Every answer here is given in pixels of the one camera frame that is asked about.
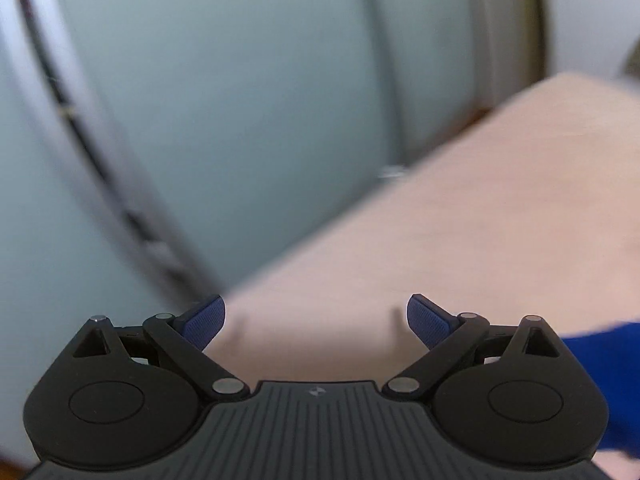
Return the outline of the blue knit sweater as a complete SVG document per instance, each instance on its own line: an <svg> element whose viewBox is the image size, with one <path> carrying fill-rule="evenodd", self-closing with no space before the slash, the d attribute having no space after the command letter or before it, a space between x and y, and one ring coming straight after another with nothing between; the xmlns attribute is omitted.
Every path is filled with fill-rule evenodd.
<svg viewBox="0 0 640 480"><path fill-rule="evenodd" d="M639 457L639 323L624 323L574 337L564 344L576 356L608 404L601 450Z"/></svg>

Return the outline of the pink bed sheet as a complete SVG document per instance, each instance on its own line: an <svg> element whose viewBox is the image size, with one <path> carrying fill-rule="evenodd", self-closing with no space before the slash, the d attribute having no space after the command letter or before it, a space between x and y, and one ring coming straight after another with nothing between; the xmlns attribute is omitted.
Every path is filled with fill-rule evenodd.
<svg viewBox="0 0 640 480"><path fill-rule="evenodd" d="M424 352L405 307L559 334L639 316L639 87L561 74L518 94L228 292L207 347L262 379L386 382Z"/></svg>

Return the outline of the frosted glass wardrobe door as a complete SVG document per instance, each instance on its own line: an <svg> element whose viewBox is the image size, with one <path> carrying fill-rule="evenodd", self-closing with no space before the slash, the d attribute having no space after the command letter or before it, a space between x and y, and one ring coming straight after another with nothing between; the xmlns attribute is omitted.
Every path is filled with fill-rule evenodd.
<svg viewBox="0 0 640 480"><path fill-rule="evenodd" d="M81 322L230 296L472 110L471 0L1 0L1 453Z"/></svg>

